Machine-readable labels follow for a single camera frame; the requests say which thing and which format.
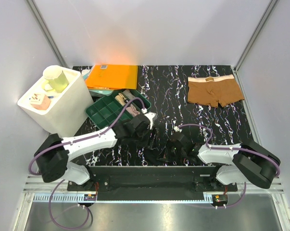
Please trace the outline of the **black underwear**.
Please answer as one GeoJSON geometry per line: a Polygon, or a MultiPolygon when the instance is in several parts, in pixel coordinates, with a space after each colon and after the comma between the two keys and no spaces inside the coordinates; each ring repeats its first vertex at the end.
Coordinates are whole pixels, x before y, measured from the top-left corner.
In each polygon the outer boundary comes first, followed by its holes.
{"type": "Polygon", "coordinates": [[[144,158],[149,166],[167,166],[167,161],[164,157],[166,148],[158,149],[144,149],[144,158]]]}

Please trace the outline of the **brown boxer briefs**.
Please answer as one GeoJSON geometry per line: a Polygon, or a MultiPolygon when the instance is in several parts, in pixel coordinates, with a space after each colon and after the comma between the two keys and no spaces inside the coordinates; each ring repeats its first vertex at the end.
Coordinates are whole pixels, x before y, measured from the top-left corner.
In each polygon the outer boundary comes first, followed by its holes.
{"type": "Polygon", "coordinates": [[[211,107],[244,100],[243,93],[233,75],[220,77],[189,77],[188,102],[211,107]]]}

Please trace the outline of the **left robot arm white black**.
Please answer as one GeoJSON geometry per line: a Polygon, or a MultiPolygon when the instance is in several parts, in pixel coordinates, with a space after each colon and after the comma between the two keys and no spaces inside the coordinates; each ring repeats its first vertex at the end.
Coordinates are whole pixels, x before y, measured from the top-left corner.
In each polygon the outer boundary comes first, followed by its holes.
{"type": "Polygon", "coordinates": [[[95,184],[92,173],[72,161],[83,154],[116,145],[146,146],[156,118],[155,113],[148,112],[85,135],[65,138],[50,135],[34,154],[43,181],[68,180],[85,191],[91,190],[95,184]]]}

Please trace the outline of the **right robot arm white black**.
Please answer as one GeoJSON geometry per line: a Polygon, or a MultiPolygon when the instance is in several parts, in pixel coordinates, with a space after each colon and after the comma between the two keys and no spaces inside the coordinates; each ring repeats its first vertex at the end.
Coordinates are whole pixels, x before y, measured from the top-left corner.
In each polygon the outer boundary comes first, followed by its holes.
{"type": "Polygon", "coordinates": [[[250,182],[259,188],[269,189],[280,172],[280,159],[253,140],[233,145],[212,145],[193,143],[176,132],[167,141],[161,155],[166,162],[186,159],[195,165],[217,165],[217,172],[209,178],[209,185],[215,191],[239,182],[250,182]]]}

